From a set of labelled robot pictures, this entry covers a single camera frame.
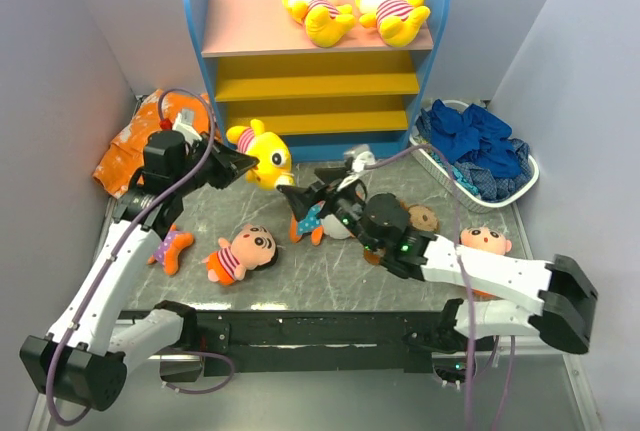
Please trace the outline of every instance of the gray marble surface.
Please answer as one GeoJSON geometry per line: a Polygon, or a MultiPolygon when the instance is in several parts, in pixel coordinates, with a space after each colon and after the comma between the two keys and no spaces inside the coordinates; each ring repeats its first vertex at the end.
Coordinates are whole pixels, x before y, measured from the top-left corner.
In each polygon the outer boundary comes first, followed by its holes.
{"type": "MultiPolygon", "coordinates": [[[[327,164],[296,165],[297,185],[309,185],[313,169],[327,164]]],[[[364,181],[370,196],[393,192],[407,204],[432,207],[441,222],[440,234],[454,235],[456,201],[413,157],[369,173],[364,181]]],[[[503,232],[513,241],[509,255],[525,257],[511,207],[473,214],[461,206],[460,214],[463,227],[486,224],[503,232]]],[[[170,277],[159,264],[141,269],[126,309],[148,310],[170,299],[206,310],[431,311],[440,310],[448,299],[464,296],[464,289],[453,285],[403,280],[369,265],[355,239],[325,237],[313,246],[307,236],[293,244],[288,238],[290,218],[282,195],[244,179],[224,191],[208,187],[196,191],[185,200],[185,211],[177,222],[196,238],[181,256],[180,271],[170,277]],[[248,272],[245,281],[232,286],[210,282],[202,259],[218,249],[219,237],[232,239],[246,223],[265,226],[273,233],[280,246],[278,263],[248,272]]]]}

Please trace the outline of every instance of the orange bag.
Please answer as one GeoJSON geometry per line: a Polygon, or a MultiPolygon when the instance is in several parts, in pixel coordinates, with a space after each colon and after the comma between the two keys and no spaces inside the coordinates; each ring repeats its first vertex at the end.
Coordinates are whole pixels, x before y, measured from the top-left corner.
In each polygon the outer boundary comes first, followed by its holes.
{"type": "MultiPolygon", "coordinates": [[[[109,150],[93,172],[93,178],[114,198],[119,198],[127,192],[131,176],[142,166],[142,151],[149,136],[160,131],[158,98],[162,92],[162,89],[158,89],[144,100],[131,123],[111,141],[109,150]]],[[[206,94],[201,96],[209,102],[206,94]]],[[[195,114],[193,127],[196,131],[198,133],[209,131],[207,111],[195,98],[170,93],[164,98],[162,108],[164,117],[172,122],[180,111],[185,108],[190,109],[195,114]]],[[[217,128],[215,136],[220,139],[217,128]]]]}

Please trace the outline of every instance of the red and white stripes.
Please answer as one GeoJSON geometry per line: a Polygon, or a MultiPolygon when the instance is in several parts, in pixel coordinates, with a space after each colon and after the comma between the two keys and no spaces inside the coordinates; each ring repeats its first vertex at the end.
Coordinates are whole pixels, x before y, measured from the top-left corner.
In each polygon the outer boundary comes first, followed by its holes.
{"type": "Polygon", "coordinates": [[[238,139],[238,151],[242,154],[246,154],[247,151],[249,151],[249,148],[251,147],[251,144],[253,143],[255,137],[256,135],[253,132],[253,129],[245,129],[238,139]]]}
{"type": "Polygon", "coordinates": [[[233,255],[231,248],[222,248],[218,251],[218,257],[220,258],[220,264],[222,264],[224,270],[227,272],[229,277],[235,281],[236,275],[233,271],[236,269],[236,266],[240,264],[240,261],[238,261],[238,259],[233,255]]]}
{"type": "Polygon", "coordinates": [[[380,3],[376,11],[376,25],[380,29],[380,23],[387,16],[398,16],[404,21],[409,17],[409,13],[413,9],[413,6],[405,0],[385,0],[380,3]]]}
{"type": "Polygon", "coordinates": [[[338,8],[336,8],[328,0],[311,0],[311,1],[309,1],[309,8],[307,9],[307,16],[309,16],[309,13],[311,12],[311,10],[313,8],[316,8],[318,6],[324,6],[325,8],[327,8],[329,10],[329,16],[331,17],[331,19],[335,18],[337,15],[340,14],[340,11],[338,11],[338,8]]]}

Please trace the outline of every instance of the yellow plush toy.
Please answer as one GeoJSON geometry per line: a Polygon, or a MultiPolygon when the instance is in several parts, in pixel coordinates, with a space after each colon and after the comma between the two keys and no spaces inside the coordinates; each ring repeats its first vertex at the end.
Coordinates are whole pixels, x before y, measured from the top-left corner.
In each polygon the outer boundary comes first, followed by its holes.
{"type": "Polygon", "coordinates": [[[282,4],[304,25],[311,42],[323,48],[335,45],[356,23],[351,5],[338,6],[338,0],[282,0],[282,4]]]}
{"type": "Polygon", "coordinates": [[[237,145],[239,152],[259,159],[258,165],[247,172],[250,183],[266,190],[295,184],[289,148],[280,136],[265,131],[259,119],[252,119],[249,126],[232,126],[227,130],[227,139],[237,145]]]}
{"type": "Polygon", "coordinates": [[[356,0],[362,13],[360,24],[377,27],[382,40],[395,47],[411,43],[429,17],[431,10],[423,3],[424,0],[356,0]]]}

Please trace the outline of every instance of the blue shelf side panel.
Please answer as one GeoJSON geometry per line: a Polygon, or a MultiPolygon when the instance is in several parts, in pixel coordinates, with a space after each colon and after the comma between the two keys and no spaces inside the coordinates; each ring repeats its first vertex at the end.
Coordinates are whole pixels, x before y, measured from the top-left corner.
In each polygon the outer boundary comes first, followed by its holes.
{"type": "MultiPolygon", "coordinates": [[[[216,115],[216,122],[221,129],[226,129],[225,116],[219,103],[215,100],[214,83],[216,79],[217,60],[204,59],[202,57],[202,44],[204,40],[204,31],[207,23],[207,12],[209,10],[209,0],[182,0],[184,13],[187,18],[187,28],[189,29],[189,37],[193,50],[196,53],[200,73],[204,80],[204,86],[209,95],[209,100],[213,105],[213,111],[216,115]]],[[[225,145],[229,145],[225,133],[220,133],[225,145]]]]}
{"type": "Polygon", "coordinates": [[[411,99],[407,105],[407,121],[409,122],[409,129],[402,136],[402,142],[400,143],[400,149],[407,147],[409,142],[409,135],[411,128],[415,123],[418,113],[420,112],[420,103],[424,96],[425,89],[427,87],[427,81],[433,68],[433,62],[438,54],[438,48],[442,41],[444,29],[447,25],[447,18],[449,16],[449,4],[451,0],[425,0],[425,4],[431,9],[431,14],[427,21],[431,36],[433,38],[433,49],[429,51],[412,51],[411,57],[416,69],[416,76],[418,83],[420,83],[420,91],[416,96],[411,99]]]}
{"type": "Polygon", "coordinates": [[[294,163],[344,161],[344,152],[359,144],[368,144],[377,159],[389,158],[402,149],[404,131],[305,134],[282,136],[294,163]]]}

